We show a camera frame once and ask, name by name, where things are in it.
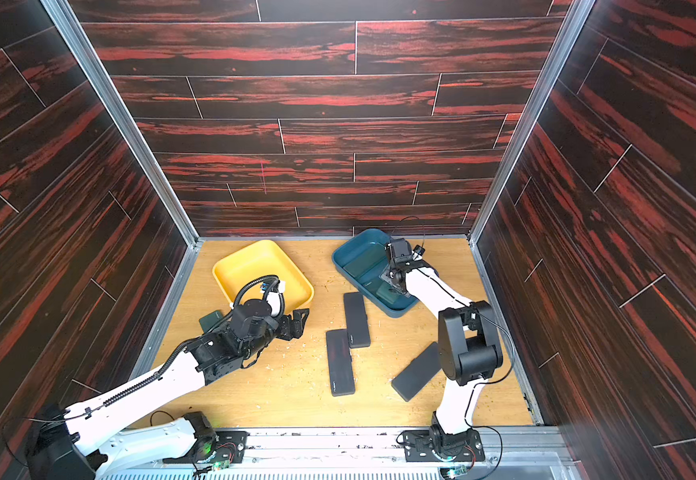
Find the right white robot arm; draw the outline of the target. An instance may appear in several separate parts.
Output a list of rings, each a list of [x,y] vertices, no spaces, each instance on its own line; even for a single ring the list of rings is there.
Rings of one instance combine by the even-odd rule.
[[[474,302],[456,292],[423,259],[424,248],[402,238],[385,246],[388,267],[382,278],[398,293],[416,298],[437,320],[438,364],[447,377],[430,433],[442,440],[472,428],[474,410],[484,388],[503,365],[503,348],[486,301]]]

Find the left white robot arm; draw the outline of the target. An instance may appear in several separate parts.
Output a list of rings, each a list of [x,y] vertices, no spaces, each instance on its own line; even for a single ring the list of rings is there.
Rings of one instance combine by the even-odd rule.
[[[47,406],[25,444],[33,479],[102,479],[152,461],[198,465],[219,449],[215,428],[200,411],[148,428],[132,423],[149,412],[252,366],[273,341],[300,338],[309,312],[285,313],[252,299],[219,317],[201,335],[181,342],[153,370],[89,400]]]

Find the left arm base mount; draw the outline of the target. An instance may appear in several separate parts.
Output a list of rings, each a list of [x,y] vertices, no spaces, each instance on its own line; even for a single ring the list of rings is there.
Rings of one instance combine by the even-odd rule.
[[[217,430],[212,440],[197,440],[185,455],[162,463],[227,468],[243,462],[248,437],[244,430]]]

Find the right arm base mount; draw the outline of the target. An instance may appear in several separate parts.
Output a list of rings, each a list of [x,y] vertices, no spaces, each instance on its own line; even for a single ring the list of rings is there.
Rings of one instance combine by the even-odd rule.
[[[446,434],[439,427],[402,431],[396,437],[407,462],[469,462],[485,460],[479,433],[467,429]]]

